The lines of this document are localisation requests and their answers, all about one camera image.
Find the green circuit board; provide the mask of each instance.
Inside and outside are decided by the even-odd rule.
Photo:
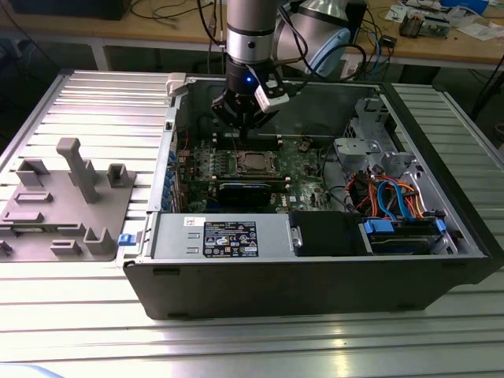
[[[181,181],[187,188],[187,205],[184,211],[205,213],[218,202],[216,177],[260,183],[261,175],[264,176],[265,183],[273,181],[274,185],[286,187],[287,190],[273,191],[269,205],[255,209],[255,213],[332,209],[321,180],[321,151],[308,149],[301,152],[301,142],[301,139],[285,139],[278,151],[256,152],[217,151],[212,148],[210,142],[201,141],[191,149],[191,155],[186,158],[185,165],[181,168]],[[250,176],[259,178],[251,180]]]

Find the robotic arm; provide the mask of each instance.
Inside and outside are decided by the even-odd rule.
[[[226,88],[213,101],[212,109],[223,122],[240,130],[241,139],[251,128],[268,122],[276,108],[289,100],[271,59],[279,3],[280,0],[228,2]],[[276,85],[271,82],[268,87],[271,74]]]
[[[226,88],[213,100],[212,109],[224,123],[240,130],[241,140],[250,129],[271,120],[289,101],[288,88],[276,67],[285,62],[309,73],[309,65],[317,67],[320,76],[334,69],[343,50],[330,58],[324,54],[350,40],[347,2],[297,2],[298,12],[287,24],[277,18],[281,0],[228,0]],[[309,46],[303,59],[294,28],[301,31]]]

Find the motherboard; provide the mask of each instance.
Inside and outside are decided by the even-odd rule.
[[[332,209],[321,179],[327,147],[309,148],[307,144],[302,138],[281,139],[270,143],[270,150],[264,145],[252,150],[228,135],[181,150],[178,175],[182,211],[288,213]]]

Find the white table leg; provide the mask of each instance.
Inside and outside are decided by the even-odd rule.
[[[93,42],[90,46],[93,50],[94,61],[96,62],[97,69],[99,71],[110,71],[110,64],[105,52],[105,46],[103,46],[100,42]]]

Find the gray 3d printed part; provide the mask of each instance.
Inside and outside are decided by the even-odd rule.
[[[39,175],[48,175],[49,172],[40,159],[24,159],[16,174],[21,183],[30,190],[31,188],[41,188],[42,183],[39,180]]]
[[[86,235],[86,228],[82,223],[76,224],[75,226],[69,227],[58,227],[57,231],[62,236],[84,236]]]
[[[126,165],[111,164],[107,171],[110,187],[127,187],[129,185],[129,176]]]
[[[13,223],[40,223],[44,216],[40,212],[9,212],[2,219]]]
[[[10,252],[13,248],[7,244],[5,240],[0,240],[0,252],[2,252],[5,256],[10,256]]]
[[[98,174],[95,171],[95,167],[93,166],[92,161],[87,160],[87,159],[83,159],[83,162],[84,162],[84,166],[86,167],[87,174],[89,175],[89,177],[92,178],[93,184],[95,184],[96,181],[98,180]],[[70,180],[72,181],[73,186],[76,187],[78,184],[76,182],[76,179],[73,178],[73,174],[71,172],[69,172],[69,177],[70,177]]]
[[[18,193],[14,197],[14,201],[17,203],[44,203],[51,202],[53,196],[48,191],[29,191],[26,193]]]
[[[17,233],[13,230],[12,227],[0,227],[0,237],[17,237]]]
[[[69,163],[73,179],[87,203],[95,203],[98,193],[93,184],[93,177],[87,171],[86,165],[79,154],[80,142],[77,138],[61,138],[56,146],[58,152]]]
[[[84,244],[91,254],[108,254],[111,250],[116,249],[116,243],[112,240],[107,227],[102,229],[99,238],[96,237],[92,228],[88,228],[84,236]]]
[[[82,254],[82,250],[75,240],[53,240],[53,244],[49,248],[56,255]]]
[[[100,232],[107,227],[112,240],[119,238],[132,194],[135,172],[128,172],[129,186],[111,188],[107,172],[98,171],[96,191],[99,193],[95,204],[87,204],[80,189],[72,184],[69,173],[53,171],[39,176],[43,190],[53,196],[52,202],[16,202],[19,193],[27,188],[20,183],[13,197],[7,202],[0,220],[7,213],[38,213],[44,216],[42,223],[0,224],[0,239],[5,240],[13,253],[6,257],[0,254],[0,261],[110,261],[115,258],[117,246],[106,249],[106,254],[93,255],[83,242],[85,231],[93,228]],[[82,254],[54,254],[50,246],[55,239],[74,239]]]

